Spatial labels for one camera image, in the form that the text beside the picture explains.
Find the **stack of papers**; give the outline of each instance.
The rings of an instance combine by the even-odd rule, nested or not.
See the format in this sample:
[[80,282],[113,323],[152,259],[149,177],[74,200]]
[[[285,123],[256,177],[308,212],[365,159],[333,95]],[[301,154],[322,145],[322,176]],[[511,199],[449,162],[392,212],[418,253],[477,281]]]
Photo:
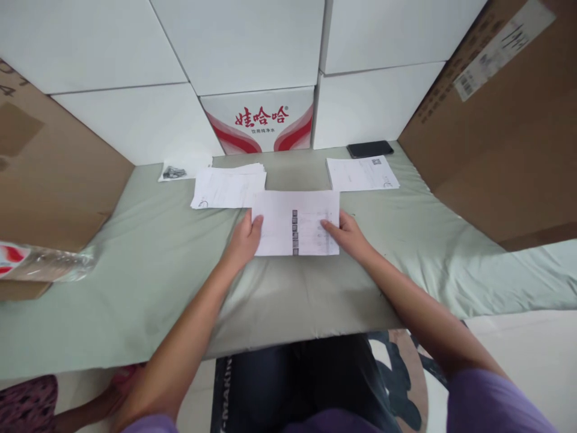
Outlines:
[[205,168],[197,174],[191,208],[252,207],[255,194],[264,191],[265,181],[262,164]]
[[397,189],[399,183],[385,157],[326,159],[333,191]]
[[256,256],[333,256],[335,240],[320,225],[338,227],[337,191],[265,191],[257,195],[252,219],[264,216]]

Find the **black phone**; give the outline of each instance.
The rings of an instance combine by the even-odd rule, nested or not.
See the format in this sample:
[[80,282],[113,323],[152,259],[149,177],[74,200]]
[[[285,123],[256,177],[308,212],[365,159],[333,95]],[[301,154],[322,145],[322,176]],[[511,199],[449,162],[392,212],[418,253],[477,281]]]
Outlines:
[[389,142],[385,140],[371,141],[370,143],[349,144],[347,150],[350,153],[350,157],[353,159],[390,155],[395,152]]

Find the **plastic bottle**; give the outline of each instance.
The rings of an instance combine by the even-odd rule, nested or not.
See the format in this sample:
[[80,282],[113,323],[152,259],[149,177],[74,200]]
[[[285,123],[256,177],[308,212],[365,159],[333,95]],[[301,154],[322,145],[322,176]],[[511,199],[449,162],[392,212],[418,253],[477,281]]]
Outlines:
[[77,254],[0,241],[0,279],[3,280],[78,281],[95,266],[94,247]]

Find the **light green sheet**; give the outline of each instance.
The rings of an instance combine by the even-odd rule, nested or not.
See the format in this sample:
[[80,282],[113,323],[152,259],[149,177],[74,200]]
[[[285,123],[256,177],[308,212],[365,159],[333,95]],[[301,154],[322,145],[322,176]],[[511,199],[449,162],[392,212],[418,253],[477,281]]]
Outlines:
[[[341,193],[369,241],[460,318],[577,307],[577,242],[506,253],[428,191],[397,143],[387,157],[401,188]],[[215,159],[262,162],[266,188],[329,189],[325,159],[346,149]],[[77,283],[35,301],[0,304],[0,379],[148,360],[219,260],[244,210],[192,210],[193,180],[157,183],[138,167],[94,238],[103,254]],[[277,343],[398,327],[386,299],[343,251],[259,257],[237,279],[207,357]]]

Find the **label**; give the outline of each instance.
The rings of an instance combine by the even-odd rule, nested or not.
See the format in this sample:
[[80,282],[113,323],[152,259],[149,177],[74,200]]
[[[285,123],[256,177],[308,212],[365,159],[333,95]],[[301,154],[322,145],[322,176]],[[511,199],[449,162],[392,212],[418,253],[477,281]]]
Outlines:
[[469,99],[554,20],[555,14],[539,0],[528,0],[455,79],[461,100]]
[[307,149],[314,87],[201,96],[224,153]]
[[0,278],[10,275],[30,254],[30,248],[0,241]]

